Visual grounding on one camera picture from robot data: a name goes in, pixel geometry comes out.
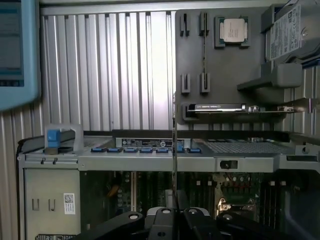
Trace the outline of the hard disk with blue rails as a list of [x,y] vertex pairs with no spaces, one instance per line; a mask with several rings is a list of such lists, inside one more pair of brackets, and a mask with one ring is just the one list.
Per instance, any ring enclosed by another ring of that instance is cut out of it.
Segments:
[[320,56],[320,2],[300,0],[283,7],[268,33],[268,60],[275,65]]

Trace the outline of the green Dell motherboard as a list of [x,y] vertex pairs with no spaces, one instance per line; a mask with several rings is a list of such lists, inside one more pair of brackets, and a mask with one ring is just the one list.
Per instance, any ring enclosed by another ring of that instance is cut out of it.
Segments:
[[[261,188],[268,182],[267,226],[269,226],[269,182],[274,181],[271,227],[275,220],[275,186],[284,179],[268,173],[222,173],[180,172],[178,187],[184,190],[190,206],[190,183],[192,180],[212,181],[212,217],[216,217],[220,198],[232,203],[254,199],[257,206],[257,221],[261,223]],[[89,228],[125,212],[146,214],[154,207],[165,207],[171,189],[170,172],[159,171],[88,171],[80,175],[80,200],[82,226]]]

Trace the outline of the silver power supply unit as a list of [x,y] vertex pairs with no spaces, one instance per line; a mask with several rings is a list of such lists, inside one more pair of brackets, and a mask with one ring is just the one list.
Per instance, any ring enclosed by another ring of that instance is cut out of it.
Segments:
[[25,239],[81,232],[80,174],[74,169],[26,169]]

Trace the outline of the open metal PC case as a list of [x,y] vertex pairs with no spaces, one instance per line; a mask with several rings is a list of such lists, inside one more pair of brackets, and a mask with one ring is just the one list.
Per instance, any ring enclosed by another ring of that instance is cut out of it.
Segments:
[[[40,136],[19,141],[17,160],[19,233],[25,237],[25,170],[77,170],[80,188],[80,233],[82,226],[81,174],[106,172],[169,172],[173,190],[172,130],[83,130],[84,147],[73,151],[73,131],[61,130],[58,154],[45,153],[46,130]],[[286,181],[285,228],[293,240],[320,240],[320,136],[277,130],[179,130],[177,144],[177,190],[180,172],[264,173]],[[119,153],[91,152],[92,148],[122,148]],[[137,148],[125,153],[125,148]],[[152,153],[140,153],[153,148]],[[168,148],[168,153],[156,153]],[[199,148],[201,153],[188,153]],[[39,234],[35,240],[68,240],[76,234]]]

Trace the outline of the grey parts rack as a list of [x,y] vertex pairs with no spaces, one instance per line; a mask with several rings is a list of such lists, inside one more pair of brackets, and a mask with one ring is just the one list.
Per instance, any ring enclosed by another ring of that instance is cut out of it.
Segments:
[[[190,104],[276,105],[301,98],[319,98],[301,93],[305,71],[320,65],[320,55],[304,62],[275,64],[268,60],[269,30],[286,4],[203,8],[175,13],[176,120],[180,124],[269,124],[288,114],[200,114],[186,117]],[[219,45],[218,18],[249,19],[249,44]]]

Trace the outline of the CPU socket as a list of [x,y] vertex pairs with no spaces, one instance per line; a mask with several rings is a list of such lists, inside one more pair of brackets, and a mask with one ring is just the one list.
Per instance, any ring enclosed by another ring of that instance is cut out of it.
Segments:
[[253,198],[234,203],[221,197],[217,203],[215,215],[218,216],[224,212],[232,212],[254,221],[258,219],[257,205]]

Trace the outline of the silver CPU chip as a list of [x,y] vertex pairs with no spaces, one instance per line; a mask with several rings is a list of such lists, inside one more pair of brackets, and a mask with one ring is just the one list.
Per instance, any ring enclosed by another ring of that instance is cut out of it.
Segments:
[[249,46],[249,18],[218,18],[218,44],[238,44]]

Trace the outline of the blue-framed monitor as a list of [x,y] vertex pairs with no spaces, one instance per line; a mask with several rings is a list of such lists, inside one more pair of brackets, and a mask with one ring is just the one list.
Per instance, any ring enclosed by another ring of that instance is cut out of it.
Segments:
[[0,112],[41,92],[39,0],[0,0]]

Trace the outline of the RAM slot black latches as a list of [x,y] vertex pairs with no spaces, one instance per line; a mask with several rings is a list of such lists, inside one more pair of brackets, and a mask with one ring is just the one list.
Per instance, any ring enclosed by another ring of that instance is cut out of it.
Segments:
[[261,211],[260,211],[260,216],[261,216],[261,223],[263,223],[264,225],[267,225],[267,206],[268,206],[268,201],[267,201],[267,196],[268,196],[268,187],[269,187],[269,183],[267,181],[264,181],[261,184]]
[[190,206],[196,206],[196,193],[197,193],[197,185],[195,180],[190,181]]
[[280,221],[280,183],[279,181],[275,182],[274,190],[274,229],[279,229]]
[[200,207],[201,208],[207,208],[207,185],[206,185],[206,181],[203,180],[202,181],[202,185],[201,185],[201,200],[200,200]]

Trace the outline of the black graphics card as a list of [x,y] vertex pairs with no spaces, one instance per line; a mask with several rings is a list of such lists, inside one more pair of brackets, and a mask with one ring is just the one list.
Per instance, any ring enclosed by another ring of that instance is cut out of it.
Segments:
[[312,113],[320,108],[319,98],[300,98],[279,104],[265,106],[249,105],[245,103],[206,103],[188,104],[182,109],[188,118],[197,118],[199,115],[213,114],[294,114]]

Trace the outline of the grey bracket blue latch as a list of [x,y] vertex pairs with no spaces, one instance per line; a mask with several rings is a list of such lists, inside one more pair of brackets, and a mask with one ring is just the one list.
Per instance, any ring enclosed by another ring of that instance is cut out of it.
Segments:
[[80,151],[84,148],[84,131],[81,124],[49,124],[45,127],[44,152],[47,155],[57,155],[62,142],[62,131],[73,131],[73,151]]

